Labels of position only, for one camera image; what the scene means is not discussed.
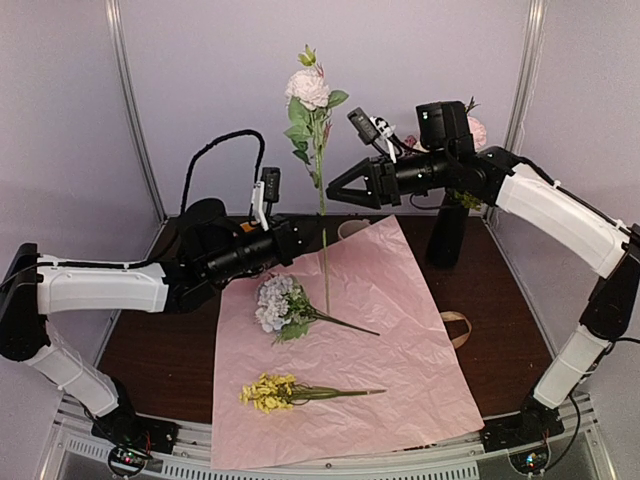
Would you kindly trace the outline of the black cylindrical vase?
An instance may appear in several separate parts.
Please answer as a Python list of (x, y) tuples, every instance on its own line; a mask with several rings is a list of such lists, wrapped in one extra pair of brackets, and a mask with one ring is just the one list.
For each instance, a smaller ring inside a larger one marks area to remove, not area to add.
[(446, 192), (429, 239), (426, 260), (434, 267), (453, 268), (459, 259), (469, 209)]

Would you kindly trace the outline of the pink wrapping paper sheet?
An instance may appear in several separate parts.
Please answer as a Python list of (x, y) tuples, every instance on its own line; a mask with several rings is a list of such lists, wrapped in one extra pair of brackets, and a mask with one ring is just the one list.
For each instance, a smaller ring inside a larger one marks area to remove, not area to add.
[[(336, 324), (274, 342), (255, 319), (258, 281), (223, 292), (216, 335), (212, 458), (245, 470), (386, 453), (482, 429), (478, 406), (395, 217), (288, 268)], [(292, 374), (343, 396), (270, 414), (239, 399), (263, 373)]]

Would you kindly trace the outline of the green fern white flower bunch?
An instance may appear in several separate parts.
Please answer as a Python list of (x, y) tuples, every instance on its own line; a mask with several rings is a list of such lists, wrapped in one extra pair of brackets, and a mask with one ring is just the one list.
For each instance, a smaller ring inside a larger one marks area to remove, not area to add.
[(481, 211), (484, 202), (467, 191), (450, 190), (448, 195), (451, 199), (463, 208)]

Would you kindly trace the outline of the pink peony flower stem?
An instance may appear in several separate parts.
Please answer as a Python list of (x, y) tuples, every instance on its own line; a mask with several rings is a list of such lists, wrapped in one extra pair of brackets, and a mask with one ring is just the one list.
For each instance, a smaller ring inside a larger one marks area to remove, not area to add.
[(471, 115), (472, 110), (478, 106), (479, 104), (475, 101), (474, 96), (470, 98), (468, 104), (465, 106), (465, 113), (476, 152), (481, 151), (487, 145), (486, 127), (477, 118)]

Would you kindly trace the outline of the yellow small flower bunch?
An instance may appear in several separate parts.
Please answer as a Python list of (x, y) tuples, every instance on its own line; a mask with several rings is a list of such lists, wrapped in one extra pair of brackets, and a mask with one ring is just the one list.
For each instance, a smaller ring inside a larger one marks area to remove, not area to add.
[(256, 381), (243, 385), (238, 395), (243, 405), (252, 405), (257, 411), (292, 410), (310, 402), (343, 397), (371, 396), (385, 393), (385, 389), (340, 390), (326, 386), (300, 383), (293, 374), (262, 373)]

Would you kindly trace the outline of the tan satin ribbon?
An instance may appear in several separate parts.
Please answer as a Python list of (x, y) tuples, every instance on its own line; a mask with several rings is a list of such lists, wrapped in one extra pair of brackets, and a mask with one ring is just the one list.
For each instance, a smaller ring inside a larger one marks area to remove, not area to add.
[(444, 324), (455, 328), (450, 332), (450, 341), (455, 350), (465, 345), (469, 340), (473, 327), (470, 320), (457, 311), (442, 311), (440, 317)]

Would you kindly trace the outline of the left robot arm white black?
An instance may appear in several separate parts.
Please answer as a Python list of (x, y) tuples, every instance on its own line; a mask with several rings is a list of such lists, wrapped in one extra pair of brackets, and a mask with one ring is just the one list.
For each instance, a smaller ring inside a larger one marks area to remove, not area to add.
[(258, 214), (250, 231), (228, 218), (223, 202), (195, 202), (175, 220), (178, 249), (166, 260), (64, 260), (22, 244), (1, 284), (1, 355), (25, 362), (75, 397), (123, 444), (144, 433), (142, 419), (114, 379), (86, 364), (46, 325), (53, 313), (134, 310), (190, 313), (231, 281), (264, 267), (289, 266), (302, 253), (298, 226)]

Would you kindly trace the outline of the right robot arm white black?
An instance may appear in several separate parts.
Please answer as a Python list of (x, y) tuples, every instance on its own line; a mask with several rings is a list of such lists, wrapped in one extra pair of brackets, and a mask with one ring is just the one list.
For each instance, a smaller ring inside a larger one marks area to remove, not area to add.
[(419, 105), (416, 114), (422, 148), (398, 159), (401, 144), (391, 128), (360, 108), (352, 110), (347, 117), (362, 142), (384, 138), (389, 147), (331, 181), (327, 197), (379, 209), (433, 189), (468, 193), (539, 228), (599, 277), (578, 327), (513, 419), (517, 438), (533, 441), (550, 426), (550, 411), (628, 329), (639, 290), (639, 227), (609, 218), (525, 157), (501, 147), (476, 151), (462, 102)]

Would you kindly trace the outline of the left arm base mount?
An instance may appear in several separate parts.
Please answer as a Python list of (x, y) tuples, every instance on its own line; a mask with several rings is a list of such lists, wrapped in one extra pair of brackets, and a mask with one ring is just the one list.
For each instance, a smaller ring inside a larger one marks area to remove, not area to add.
[(175, 422), (140, 416), (129, 404), (103, 416), (84, 407), (84, 414), (92, 423), (91, 434), (113, 445), (106, 462), (116, 479), (140, 474), (154, 460), (154, 452), (173, 452), (179, 431)]

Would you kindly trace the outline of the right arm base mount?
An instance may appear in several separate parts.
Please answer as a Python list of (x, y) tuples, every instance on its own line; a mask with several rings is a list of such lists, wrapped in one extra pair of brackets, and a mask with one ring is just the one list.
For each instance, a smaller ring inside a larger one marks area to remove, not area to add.
[(519, 414), (488, 420), (480, 432), (486, 453), (505, 450), (511, 467), (519, 474), (542, 474), (551, 463), (549, 440), (565, 431), (561, 420), (549, 426), (526, 426)]

